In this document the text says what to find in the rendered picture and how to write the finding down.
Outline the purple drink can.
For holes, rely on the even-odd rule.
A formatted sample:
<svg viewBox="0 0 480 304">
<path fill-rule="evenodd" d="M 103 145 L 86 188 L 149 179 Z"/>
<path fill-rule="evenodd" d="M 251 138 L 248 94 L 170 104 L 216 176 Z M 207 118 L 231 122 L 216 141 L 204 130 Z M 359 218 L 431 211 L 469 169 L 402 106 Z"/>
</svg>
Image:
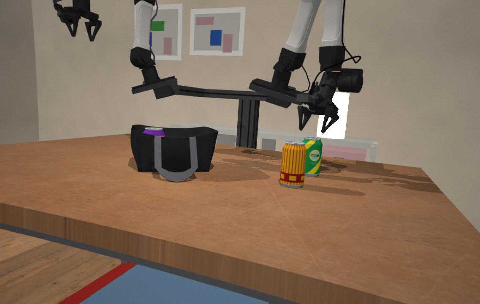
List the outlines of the purple drink can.
<svg viewBox="0 0 480 304">
<path fill-rule="evenodd" d="M 145 128 L 143 133 L 148 133 L 154 136 L 161 136 L 165 137 L 165 133 L 163 132 L 163 128 Z"/>
</svg>

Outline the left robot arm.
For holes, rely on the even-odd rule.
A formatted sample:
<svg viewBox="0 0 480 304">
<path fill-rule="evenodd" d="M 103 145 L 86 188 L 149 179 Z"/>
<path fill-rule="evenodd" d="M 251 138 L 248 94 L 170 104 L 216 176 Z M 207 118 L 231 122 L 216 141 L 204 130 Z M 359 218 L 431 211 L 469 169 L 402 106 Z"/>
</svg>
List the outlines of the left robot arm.
<svg viewBox="0 0 480 304">
<path fill-rule="evenodd" d="M 299 91 L 288 88 L 288 84 L 291 72 L 301 68 L 305 60 L 306 44 L 321 1 L 301 0 L 289 39 L 285 48 L 282 48 L 278 63 L 273 67 L 275 71 L 272 83 L 255 79 L 251 84 L 291 96 L 296 98 L 297 102 L 315 103 L 315 100 L 319 99 L 317 91 L 315 95 L 299 94 Z M 320 71 L 345 59 L 345 49 L 342 45 L 345 2 L 346 0 L 325 0 L 323 38 L 319 47 Z M 343 63 L 326 69 L 319 85 L 323 85 L 323 88 L 329 85 L 331 89 L 338 88 L 340 92 L 359 93 L 363 88 L 363 70 L 342 69 Z"/>
</svg>

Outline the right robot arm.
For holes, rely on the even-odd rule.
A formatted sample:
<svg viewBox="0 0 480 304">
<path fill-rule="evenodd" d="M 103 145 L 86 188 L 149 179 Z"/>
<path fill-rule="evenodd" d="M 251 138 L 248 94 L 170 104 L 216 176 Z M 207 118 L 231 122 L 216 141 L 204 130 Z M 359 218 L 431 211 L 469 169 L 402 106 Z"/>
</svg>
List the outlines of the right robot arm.
<svg viewBox="0 0 480 304">
<path fill-rule="evenodd" d="M 153 66 L 156 63 L 151 59 L 149 37 L 155 0 L 134 0 L 134 5 L 136 5 L 137 16 L 133 49 L 130 50 L 130 63 L 142 69 L 145 84 L 137 85 L 132 89 L 174 79 L 174 76 L 160 79 L 156 67 Z"/>
</svg>

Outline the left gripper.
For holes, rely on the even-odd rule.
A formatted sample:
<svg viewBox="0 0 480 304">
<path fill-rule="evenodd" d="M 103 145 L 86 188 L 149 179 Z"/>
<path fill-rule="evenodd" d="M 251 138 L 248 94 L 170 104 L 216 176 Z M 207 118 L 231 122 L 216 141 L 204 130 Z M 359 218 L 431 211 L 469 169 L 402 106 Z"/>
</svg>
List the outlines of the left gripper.
<svg viewBox="0 0 480 304">
<path fill-rule="evenodd" d="M 318 92 L 319 99 L 316 99 L 315 103 L 304 103 L 305 105 L 309 105 L 309 109 L 306 106 L 299 105 L 297 107 L 299 114 L 299 129 L 302 131 L 306 123 L 309 121 L 311 115 L 323 115 L 321 133 L 325 133 L 329 129 L 329 127 L 331 127 L 334 123 L 336 123 L 336 121 L 340 119 L 338 115 L 339 108 L 332 101 L 336 90 L 331 89 L 329 85 L 326 85 L 325 88 L 323 88 L 323 85 L 312 85 L 308 93 L 300 92 L 299 94 L 315 95 L 315 91 Z M 303 114 L 304 119 L 302 122 Z M 331 118 L 331 120 L 326 126 L 329 118 Z"/>
</svg>

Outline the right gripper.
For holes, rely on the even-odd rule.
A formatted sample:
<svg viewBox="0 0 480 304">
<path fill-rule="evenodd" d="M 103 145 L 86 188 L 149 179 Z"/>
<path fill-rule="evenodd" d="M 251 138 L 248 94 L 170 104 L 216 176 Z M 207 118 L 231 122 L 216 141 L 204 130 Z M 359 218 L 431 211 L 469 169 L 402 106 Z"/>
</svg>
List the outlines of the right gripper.
<svg viewBox="0 0 480 304">
<path fill-rule="evenodd" d="M 59 8 L 62 11 L 62 19 L 66 23 L 72 37 L 76 36 L 76 29 L 78 27 L 80 16 L 84 17 L 84 19 L 89 19 L 89 22 L 85 22 L 85 26 L 89 35 L 89 40 L 94 41 L 94 38 L 102 25 L 102 21 L 98 20 L 98 14 L 90 11 L 90 0 L 73 0 L 73 6 L 64 6 L 63 8 L 62 5 L 56 4 L 54 5 L 54 8 L 56 10 Z M 69 23 L 70 19 L 73 20 L 73 29 Z M 91 34 L 92 26 L 95 26 L 93 35 Z"/>
</svg>

